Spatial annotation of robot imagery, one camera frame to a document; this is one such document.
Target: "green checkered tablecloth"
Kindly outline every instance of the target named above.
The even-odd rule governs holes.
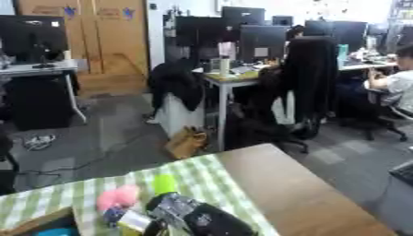
[[[130,172],[125,176],[91,179],[0,197],[0,229],[11,229],[28,219],[37,218],[64,207],[78,213],[82,235],[112,235],[101,221],[96,199],[103,191],[123,184],[141,188],[140,205],[153,196],[152,181],[158,174],[171,174],[182,195],[220,207],[248,222],[261,235],[277,232],[232,180],[215,155],[186,159],[159,168]]]

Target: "brown cardboard box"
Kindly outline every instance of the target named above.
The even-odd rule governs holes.
[[[77,228],[77,214],[72,207],[24,222],[11,230],[0,230],[0,236],[29,236],[44,230]]]

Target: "computer tower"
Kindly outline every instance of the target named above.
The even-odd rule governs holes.
[[[5,85],[6,106],[17,129],[65,128],[73,116],[65,83],[56,76],[18,77]]]

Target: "wooden desk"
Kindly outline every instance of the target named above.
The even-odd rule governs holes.
[[[218,156],[282,236],[395,235],[272,145],[248,147]]]

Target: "bottle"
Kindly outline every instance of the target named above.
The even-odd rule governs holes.
[[[219,71],[222,77],[227,77],[230,74],[230,57],[229,56],[227,55],[221,56]]]

